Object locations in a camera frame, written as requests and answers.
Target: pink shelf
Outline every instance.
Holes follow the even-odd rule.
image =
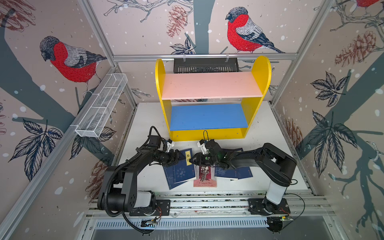
[[[251,72],[166,74],[163,100],[262,97]]]

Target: white table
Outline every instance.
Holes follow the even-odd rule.
[[[160,103],[139,103],[119,164],[124,163],[126,159],[131,158],[136,154],[135,149],[140,147],[147,140],[149,128],[151,126],[155,126],[163,138],[169,138]],[[261,104],[246,138],[216,140],[216,142],[220,144],[221,148],[236,149],[242,147],[244,151],[262,147],[264,143],[270,142],[282,151],[291,155],[288,145],[267,102]],[[201,151],[196,143],[197,141],[175,142],[173,149],[183,150],[192,148],[193,154],[195,154]],[[263,170],[259,167],[251,167],[251,171],[253,174],[253,177],[251,178],[235,181],[217,178],[217,187],[214,188],[193,187],[193,181],[188,181],[169,190],[163,167],[160,165],[152,165],[146,166],[139,173],[137,177],[137,190],[151,190],[157,193],[161,192],[169,194],[197,194],[198,192],[205,194],[229,194],[268,190],[270,179]],[[297,167],[293,174],[293,179],[296,179],[298,183],[289,186],[288,190],[308,189]]]

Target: yellow bottom panel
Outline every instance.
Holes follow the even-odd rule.
[[[189,131],[171,131],[170,139],[172,141],[199,141],[204,139],[204,130],[189,130]],[[208,129],[209,139],[240,139],[244,138],[242,128],[230,129]]]

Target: wallpaper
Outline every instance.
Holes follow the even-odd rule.
[[[296,52],[321,0],[91,0],[115,55]]]
[[[290,60],[271,61],[272,77],[269,91],[264,101],[271,101],[273,94],[290,65]],[[252,61],[238,61],[239,71],[251,71]],[[155,62],[121,62],[119,67],[127,75],[129,86],[136,102],[159,102],[155,81]],[[173,73],[174,62],[164,61],[166,73]],[[240,101],[241,99],[205,99],[205,101]],[[201,99],[184,99],[173,101],[201,101]]]
[[[54,173],[29,207],[11,239],[75,239],[91,200],[98,196],[104,172],[118,154],[132,113],[125,94],[117,102],[98,139],[75,137]]]
[[[77,1],[0,0],[0,22],[2,221],[110,66]]]
[[[336,1],[276,105],[350,239],[384,239],[383,11]]]

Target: pink book cover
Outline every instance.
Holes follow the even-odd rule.
[[[211,179],[211,167],[199,166],[199,179],[193,181],[194,187],[217,187],[217,181]]]

